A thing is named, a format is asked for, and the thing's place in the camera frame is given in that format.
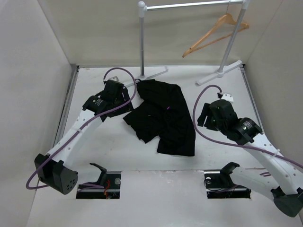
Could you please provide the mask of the black trousers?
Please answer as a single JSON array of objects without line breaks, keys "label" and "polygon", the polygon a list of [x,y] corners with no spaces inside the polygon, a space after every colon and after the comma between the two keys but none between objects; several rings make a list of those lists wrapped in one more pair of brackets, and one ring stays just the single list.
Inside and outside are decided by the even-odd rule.
[{"label": "black trousers", "polygon": [[196,133],[180,86],[154,79],[137,83],[143,102],[123,120],[145,143],[160,138],[157,152],[193,157]]}]

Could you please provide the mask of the wooden clothes hanger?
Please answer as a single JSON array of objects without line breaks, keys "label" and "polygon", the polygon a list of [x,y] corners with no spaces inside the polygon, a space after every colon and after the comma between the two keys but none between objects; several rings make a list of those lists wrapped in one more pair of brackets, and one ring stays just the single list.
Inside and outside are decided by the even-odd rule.
[{"label": "wooden clothes hanger", "polygon": [[222,39],[225,39],[227,37],[230,37],[232,35],[232,33],[222,36],[218,39],[215,39],[205,45],[200,45],[202,42],[204,42],[207,38],[209,38],[212,34],[214,34],[220,27],[222,27],[223,25],[231,25],[231,26],[236,26],[237,22],[233,19],[232,15],[230,13],[226,13],[224,14],[222,17],[220,17],[215,25],[204,35],[202,36],[196,43],[194,43],[190,48],[188,48],[182,55],[183,58],[185,58],[186,56],[188,56],[189,54],[196,52],[200,49],[203,49],[209,45],[212,45]]}]

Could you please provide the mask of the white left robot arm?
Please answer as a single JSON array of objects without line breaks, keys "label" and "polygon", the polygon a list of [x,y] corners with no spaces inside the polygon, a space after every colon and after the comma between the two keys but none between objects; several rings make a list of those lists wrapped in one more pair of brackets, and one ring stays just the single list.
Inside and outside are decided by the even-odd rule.
[{"label": "white left robot arm", "polygon": [[106,81],[104,90],[87,99],[61,140],[46,155],[36,156],[34,164],[39,180],[63,195],[70,193],[78,180],[78,173],[71,169],[73,159],[86,140],[106,118],[131,110],[133,106],[124,84]]}]

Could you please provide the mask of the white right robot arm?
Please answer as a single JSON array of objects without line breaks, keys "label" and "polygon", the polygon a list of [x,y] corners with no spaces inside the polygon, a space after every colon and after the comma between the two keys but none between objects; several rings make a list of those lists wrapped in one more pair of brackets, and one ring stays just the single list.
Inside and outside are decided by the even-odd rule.
[{"label": "white right robot arm", "polygon": [[273,177],[268,180],[230,162],[220,170],[219,180],[223,186],[247,187],[273,201],[285,215],[299,214],[303,208],[302,166],[282,156],[252,119],[238,118],[231,102],[219,99],[204,104],[197,123],[222,133],[231,140],[229,146],[249,152]]}]

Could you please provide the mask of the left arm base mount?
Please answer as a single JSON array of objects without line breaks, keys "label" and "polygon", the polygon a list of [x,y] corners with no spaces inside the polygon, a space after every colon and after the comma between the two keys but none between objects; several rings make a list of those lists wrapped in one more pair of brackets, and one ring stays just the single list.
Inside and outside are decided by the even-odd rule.
[{"label": "left arm base mount", "polygon": [[96,167],[100,174],[97,180],[79,184],[76,199],[120,199],[122,172],[107,171],[96,163],[90,165]]}]

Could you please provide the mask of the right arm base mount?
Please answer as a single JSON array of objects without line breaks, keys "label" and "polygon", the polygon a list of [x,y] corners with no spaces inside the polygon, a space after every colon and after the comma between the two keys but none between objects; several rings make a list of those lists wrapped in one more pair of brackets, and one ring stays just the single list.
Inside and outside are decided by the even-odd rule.
[{"label": "right arm base mount", "polygon": [[250,199],[251,189],[234,184],[230,174],[239,167],[234,162],[220,170],[204,171],[204,186],[208,199]]}]

